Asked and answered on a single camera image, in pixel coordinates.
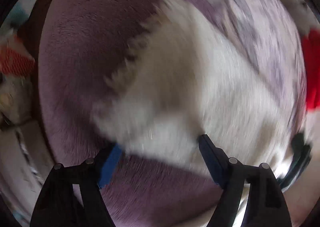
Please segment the cream fringed knit garment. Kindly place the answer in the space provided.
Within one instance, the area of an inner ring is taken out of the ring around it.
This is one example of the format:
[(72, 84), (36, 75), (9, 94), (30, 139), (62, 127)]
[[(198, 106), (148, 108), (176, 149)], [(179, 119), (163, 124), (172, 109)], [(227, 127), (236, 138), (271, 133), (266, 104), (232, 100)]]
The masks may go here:
[(287, 174), (293, 159), (303, 60), (296, 26), (278, 1), (236, 10), (225, 36), (192, 3), (160, 0), (128, 42), (134, 61), (106, 83), (116, 100), (93, 121), (125, 152), (208, 176), (196, 139), (210, 136), (231, 157)]

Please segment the red garment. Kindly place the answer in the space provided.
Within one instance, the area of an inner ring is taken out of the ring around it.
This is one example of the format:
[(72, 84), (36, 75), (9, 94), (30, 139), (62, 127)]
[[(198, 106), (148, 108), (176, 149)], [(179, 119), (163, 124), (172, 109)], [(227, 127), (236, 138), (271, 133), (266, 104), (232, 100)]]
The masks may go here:
[(311, 29), (302, 38), (302, 50), (306, 72), (306, 110), (319, 108), (319, 55), (320, 35), (318, 29)]

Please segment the floral fleece bed blanket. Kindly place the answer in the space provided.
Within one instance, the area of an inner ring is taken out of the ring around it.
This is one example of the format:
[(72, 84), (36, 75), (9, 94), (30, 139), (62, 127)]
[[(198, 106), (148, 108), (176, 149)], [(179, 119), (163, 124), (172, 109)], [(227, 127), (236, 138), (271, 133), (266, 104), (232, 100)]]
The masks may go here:
[[(280, 0), (185, 1), (225, 36), (240, 33), (238, 8), (245, 17), (253, 13), (255, 5), (269, 6), (273, 1), (286, 10)], [(146, 32), (142, 23), (156, 13), (159, 2), (52, 0), (40, 41), (39, 95), (56, 161), (76, 165), (94, 156), (103, 144), (115, 142), (97, 128), (94, 109), (103, 101), (117, 99), (118, 93), (106, 80), (134, 61), (128, 42)], [(295, 134), (304, 116), (305, 72), (303, 78)], [(203, 176), (120, 148), (123, 153), (111, 182), (101, 191), (116, 226), (202, 226), (208, 222), (219, 196), (210, 174)]]

